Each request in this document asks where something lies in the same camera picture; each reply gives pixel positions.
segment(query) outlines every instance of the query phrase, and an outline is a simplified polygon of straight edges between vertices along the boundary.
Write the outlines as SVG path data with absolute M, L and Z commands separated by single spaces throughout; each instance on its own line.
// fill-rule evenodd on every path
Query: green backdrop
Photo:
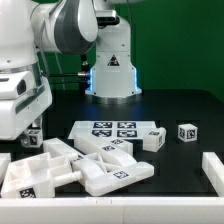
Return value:
M 116 9 L 129 19 L 126 5 Z M 201 89 L 224 101 L 224 0 L 145 0 L 131 9 L 132 63 L 138 69 L 139 87 Z M 95 48 L 88 57 L 93 65 Z M 47 59 L 51 73 L 58 73 L 54 54 L 47 54 Z M 59 59 L 63 72 L 79 70 L 78 56 L 59 55 Z

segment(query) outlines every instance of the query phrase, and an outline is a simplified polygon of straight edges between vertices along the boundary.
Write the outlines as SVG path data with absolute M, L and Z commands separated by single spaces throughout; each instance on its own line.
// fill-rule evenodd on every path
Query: black tabletop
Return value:
M 144 91 L 138 101 L 103 105 L 87 101 L 78 91 L 54 91 L 53 104 L 44 113 L 44 138 L 58 137 L 69 145 L 68 135 L 75 121 L 155 121 L 167 130 L 166 143 L 156 152 L 142 150 L 142 141 L 132 141 L 134 157 L 155 167 L 153 177 L 107 196 L 217 196 L 202 170 L 203 152 L 224 158 L 224 104 L 200 90 Z M 184 143 L 177 138 L 178 124 L 198 127 L 198 140 Z M 0 142 L 1 152 L 17 160 L 42 152 L 24 149 L 17 139 Z M 57 189 L 57 197 L 89 196 L 73 183 Z

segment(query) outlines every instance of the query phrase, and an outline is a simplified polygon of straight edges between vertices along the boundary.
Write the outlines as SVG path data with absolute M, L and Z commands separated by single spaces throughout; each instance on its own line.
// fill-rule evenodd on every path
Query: white plastic part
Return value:
M 8 79 L 7 82 L 0 82 L 0 100 L 13 100 L 20 97 L 17 86 L 24 80 L 26 83 L 26 91 L 28 92 L 35 86 L 35 81 L 32 72 L 25 71 L 13 74 L 1 74 L 2 79 Z
M 69 145 L 65 144 L 58 138 L 52 138 L 43 142 L 44 152 L 49 152 L 52 158 L 58 156 L 67 156 L 69 161 L 77 160 L 83 154 L 79 153 Z
M 0 153 L 0 184 L 2 184 L 5 178 L 6 170 L 10 162 L 10 153 Z
M 2 186 L 2 198 L 51 198 L 55 187 L 81 179 L 72 173 L 66 156 L 51 159 L 50 153 L 10 163 Z
M 81 171 L 82 179 L 79 181 L 83 186 L 87 180 L 95 179 L 104 175 L 103 170 L 93 161 L 89 159 L 80 159 L 72 162 L 72 168 Z
M 60 187 L 68 183 L 72 183 L 77 180 L 81 180 L 82 174 L 80 171 L 75 173 L 68 173 L 62 176 L 58 176 L 54 178 L 54 186 Z
M 0 1 L 0 69 L 37 62 L 28 0 Z
M 157 152 L 164 145 L 165 139 L 165 128 L 153 129 L 143 137 L 143 150 Z
M 224 198 L 100 197 L 1 200 L 4 223 L 223 224 Z
M 30 97 L 24 94 L 15 100 L 0 101 L 0 139 L 16 139 L 34 120 L 36 120 L 52 103 L 48 80 L 43 77 L 44 91 L 30 101 L 23 110 L 16 113 L 16 108 Z
M 219 197 L 224 197 L 224 165 L 214 152 L 204 152 L 202 168 Z
M 98 178 L 87 180 L 85 189 L 92 196 L 101 196 L 154 175 L 154 167 L 145 162 L 123 167 Z
M 133 156 L 133 144 L 131 142 L 125 141 L 118 138 L 104 138 L 106 141 L 109 141 L 111 145 L 116 146 L 117 148 L 127 152 L 130 156 Z
M 141 140 L 154 128 L 154 121 L 76 121 L 68 139 L 74 139 L 75 133 L 86 133 L 97 137 Z
M 196 141 L 198 128 L 192 124 L 178 125 L 178 138 L 184 142 Z
M 107 163 L 123 167 L 136 164 L 136 160 L 128 153 L 91 134 L 75 134 L 74 146 L 85 154 L 99 153 Z

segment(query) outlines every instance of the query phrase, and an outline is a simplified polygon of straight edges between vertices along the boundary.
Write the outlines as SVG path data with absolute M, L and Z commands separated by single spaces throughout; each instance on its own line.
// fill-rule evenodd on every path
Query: white foam block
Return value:
M 76 121 L 68 139 L 74 139 L 75 133 L 86 133 L 97 137 L 141 140 L 153 128 L 156 128 L 154 121 Z
M 70 160 L 76 160 L 78 157 L 83 156 L 83 154 L 65 144 L 58 138 L 45 140 L 43 142 L 43 149 L 45 153 L 49 152 L 52 158 L 67 155 Z
M 224 197 L 224 165 L 213 152 L 203 153 L 202 168 L 219 197 Z
M 50 153 L 10 163 L 1 190 L 2 198 L 51 198 L 55 187 L 81 178 L 72 173 L 67 156 L 51 159 Z
M 198 128 L 192 124 L 178 125 L 178 138 L 184 142 L 197 140 Z
M 152 129 L 143 137 L 143 150 L 150 152 L 157 152 L 165 143 L 166 129 L 156 128 Z
M 99 153 L 107 163 L 122 167 L 136 164 L 136 160 L 128 153 L 92 134 L 76 133 L 74 146 L 85 154 Z
M 0 153 L 0 184 L 5 178 L 6 170 L 10 162 L 10 153 Z
M 110 144 L 118 147 L 119 149 L 127 152 L 129 155 L 133 156 L 133 144 L 131 142 L 125 141 L 118 138 L 104 138 L 104 140 L 110 142 Z
M 145 162 L 106 173 L 98 178 L 87 180 L 85 189 L 92 196 L 101 196 L 137 181 L 154 175 L 154 167 Z

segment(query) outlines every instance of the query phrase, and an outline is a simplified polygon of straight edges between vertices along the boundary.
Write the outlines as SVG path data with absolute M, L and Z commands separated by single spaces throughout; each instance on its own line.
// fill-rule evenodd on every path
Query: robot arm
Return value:
M 14 140 L 25 133 L 23 145 L 38 147 L 27 128 L 41 125 L 52 96 L 34 43 L 40 47 L 42 39 L 44 51 L 84 54 L 98 32 L 92 0 L 43 5 L 0 0 L 0 9 L 0 139 Z
M 91 77 L 96 84 L 91 85 L 87 94 L 117 98 L 140 92 L 130 63 L 128 23 L 123 20 L 120 23 L 113 6 L 127 1 L 140 0 L 59 0 L 56 4 L 0 0 L 1 140 L 14 140 L 24 131 L 26 133 L 30 125 L 41 124 L 40 116 L 52 102 L 48 80 L 42 77 L 39 69 L 36 46 L 47 52 L 83 55 L 97 39 L 97 54 L 102 57 L 95 65 L 98 78 L 96 73 Z M 99 33 L 98 26 L 101 25 L 108 27 L 101 27 Z M 114 64 L 114 55 L 119 59 L 119 66 Z M 122 72 L 122 76 L 114 76 L 115 72 Z M 108 88 L 102 90 L 102 81 Z M 118 95 L 110 95 L 110 87 L 117 82 L 120 83 Z
M 92 0 L 40 4 L 34 9 L 31 22 L 35 43 L 46 52 L 85 54 L 98 34 Z

